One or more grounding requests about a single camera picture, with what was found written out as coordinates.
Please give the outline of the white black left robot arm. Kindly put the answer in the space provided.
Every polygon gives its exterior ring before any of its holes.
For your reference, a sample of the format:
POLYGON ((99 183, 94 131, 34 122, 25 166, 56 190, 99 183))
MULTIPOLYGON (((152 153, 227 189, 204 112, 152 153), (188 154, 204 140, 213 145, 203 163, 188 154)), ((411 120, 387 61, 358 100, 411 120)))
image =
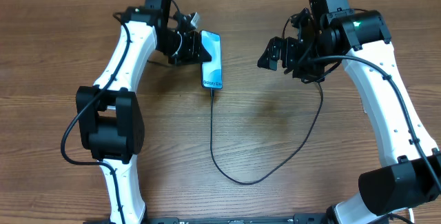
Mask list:
POLYGON ((141 196, 137 156, 145 139, 145 125, 136 96, 149 58, 162 52, 170 65, 203 64, 214 54, 198 32, 199 15, 170 8, 174 0, 145 0, 114 13, 121 34, 112 57, 91 86, 76 93, 82 146, 91 152, 92 165, 102 169, 110 197, 106 223, 146 223, 147 207, 141 196))

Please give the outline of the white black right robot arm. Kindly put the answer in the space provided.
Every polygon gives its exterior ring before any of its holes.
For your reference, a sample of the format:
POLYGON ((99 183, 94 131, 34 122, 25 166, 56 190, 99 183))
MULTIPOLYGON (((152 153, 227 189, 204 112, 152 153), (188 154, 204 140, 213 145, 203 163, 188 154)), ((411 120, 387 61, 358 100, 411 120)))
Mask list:
POLYGON ((391 33, 375 10, 348 0, 309 0, 290 18, 297 37, 272 38, 258 67, 303 83, 321 83, 337 67, 353 81, 371 122, 380 168, 358 178, 358 192, 323 214, 296 214, 296 223, 387 223, 400 210, 440 195, 440 149, 413 107, 396 64, 391 33))

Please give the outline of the blue smartphone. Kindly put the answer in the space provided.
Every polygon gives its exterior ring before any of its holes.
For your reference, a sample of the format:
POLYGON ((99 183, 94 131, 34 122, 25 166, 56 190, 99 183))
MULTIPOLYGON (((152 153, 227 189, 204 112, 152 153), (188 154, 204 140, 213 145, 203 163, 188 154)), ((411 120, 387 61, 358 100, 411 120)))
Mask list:
POLYGON ((201 41, 211 56, 211 61, 203 62, 201 66, 202 86, 220 90, 223 88, 221 37, 219 34, 202 30, 201 41))

